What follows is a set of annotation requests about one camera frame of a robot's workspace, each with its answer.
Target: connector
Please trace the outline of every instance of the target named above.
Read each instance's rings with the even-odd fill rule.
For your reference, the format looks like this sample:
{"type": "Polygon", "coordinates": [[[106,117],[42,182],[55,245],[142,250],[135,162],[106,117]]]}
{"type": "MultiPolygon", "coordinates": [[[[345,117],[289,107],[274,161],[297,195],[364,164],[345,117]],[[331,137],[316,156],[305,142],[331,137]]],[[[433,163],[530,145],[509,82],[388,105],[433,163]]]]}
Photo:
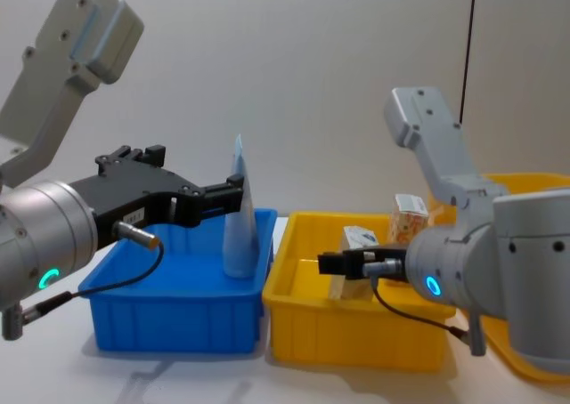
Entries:
{"type": "Polygon", "coordinates": [[[402,271],[402,261],[396,259],[388,259],[384,262],[365,263],[362,266],[362,274],[366,278],[394,277],[401,274],[402,271]]]}
{"type": "Polygon", "coordinates": [[[24,325],[42,318],[44,315],[47,315],[49,312],[67,303],[72,298],[73,294],[69,291],[65,291],[26,309],[22,314],[24,325]]]}
{"type": "Polygon", "coordinates": [[[464,344],[466,344],[467,346],[470,346],[471,344],[471,338],[469,337],[469,332],[465,331],[461,328],[458,327],[454,327],[454,326],[449,326],[448,330],[450,332],[451,335],[457,337],[458,339],[460,339],[464,344]]]}
{"type": "Polygon", "coordinates": [[[160,239],[156,235],[152,235],[145,230],[135,228],[132,224],[125,222],[115,222],[113,225],[113,233],[119,238],[130,239],[149,250],[154,250],[160,243],[160,239]]]}

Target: gray robot arm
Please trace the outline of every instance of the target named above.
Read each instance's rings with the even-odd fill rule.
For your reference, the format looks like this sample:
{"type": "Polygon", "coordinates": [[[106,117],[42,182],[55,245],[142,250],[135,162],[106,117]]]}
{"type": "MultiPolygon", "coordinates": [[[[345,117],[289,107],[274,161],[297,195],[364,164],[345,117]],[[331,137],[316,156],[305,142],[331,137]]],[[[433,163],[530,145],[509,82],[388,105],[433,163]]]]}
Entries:
{"type": "Polygon", "coordinates": [[[50,164],[81,101],[120,78],[143,28],[124,0],[56,1],[0,110],[3,184],[50,164]]]}
{"type": "Polygon", "coordinates": [[[385,117],[435,198],[457,207],[454,226],[428,228],[411,242],[407,280],[425,298],[469,311],[472,353],[485,353],[479,315],[489,315],[507,320],[510,343],[526,360],[570,373],[570,190],[509,195],[477,174],[435,88],[394,89],[385,117]]]}
{"type": "MultiPolygon", "coordinates": [[[[56,1],[35,46],[24,50],[22,71],[0,110],[0,189],[50,164],[81,101],[100,82],[119,79],[142,32],[124,0],[56,1]]],[[[2,195],[3,337],[21,336],[19,300],[39,289],[50,263],[71,273],[96,247],[91,209],[70,186],[47,182],[2,195]]]]}

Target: white table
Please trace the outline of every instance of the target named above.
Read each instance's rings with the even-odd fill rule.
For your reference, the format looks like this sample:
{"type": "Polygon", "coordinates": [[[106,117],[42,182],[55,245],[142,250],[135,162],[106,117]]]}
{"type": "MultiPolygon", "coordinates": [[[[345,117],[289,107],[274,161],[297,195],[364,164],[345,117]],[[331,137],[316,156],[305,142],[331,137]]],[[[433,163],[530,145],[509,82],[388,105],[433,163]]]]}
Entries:
{"type": "MultiPolygon", "coordinates": [[[[275,247],[287,219],[275,228],[275,247]]],[[[34,295],[77,289],[89,267],[34,295]]],[[[464,319],[457,319],[465,327],[464,319]]],[[[86,300],[77,299],[26,327],[19,341],[0,341],[0,402],[41,404],[247,403],[538,403],[568,402],[570,386],[542,386],[513,376],[489,351],[472,358],[450,337],[441,373],[411,375],[337,367],[284,367],[273,361],[266,337],[255,354],[212,357],[120,354],[97,350],[86,300]]]]}

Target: small cardboard box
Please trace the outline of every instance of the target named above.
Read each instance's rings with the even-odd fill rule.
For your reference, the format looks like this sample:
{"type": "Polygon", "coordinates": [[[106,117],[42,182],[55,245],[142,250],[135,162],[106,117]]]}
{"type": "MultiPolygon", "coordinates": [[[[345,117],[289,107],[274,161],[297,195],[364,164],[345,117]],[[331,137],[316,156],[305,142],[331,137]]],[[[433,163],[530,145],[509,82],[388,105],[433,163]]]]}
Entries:
{"type": "MultiPolygon", "coordinates": [[[[372,230],[360,226],[345,226],[340,241],[340,251],[377,246],[378,240],[372,230]]],[[[369,279],[346,280],[342,275],[333,275],[330,280],[329,299],[370,300],[372,288],[369,279]]]]}
{"type": "Polygon", "coordinates": [[[388,229],[388,244],[409,244],[428,226],[428,219],[429,213],[422,198],[396,194],[388,229]]]}

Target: blue plastic bin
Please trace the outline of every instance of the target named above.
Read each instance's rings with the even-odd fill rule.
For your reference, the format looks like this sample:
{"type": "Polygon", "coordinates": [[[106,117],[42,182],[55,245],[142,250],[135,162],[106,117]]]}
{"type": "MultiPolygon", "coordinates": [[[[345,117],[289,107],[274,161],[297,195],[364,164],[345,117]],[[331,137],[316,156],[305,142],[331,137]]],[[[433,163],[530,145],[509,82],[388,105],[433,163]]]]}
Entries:
{"type": "MultiPolygon", "coordinates": [[[[254,351],[263,316],[261,292],[273,261],[277,213],[257,209],[259,260],[255,277],[233,279],[223,270],[224,217],[197,228],[157,224],[165,256],[146,279],[90,295],[97,345],[105,351],[247,353],[254,351]]],[[[156,260],[121,241],[79,286],[80,290],[132,278],[156,260]]]]}

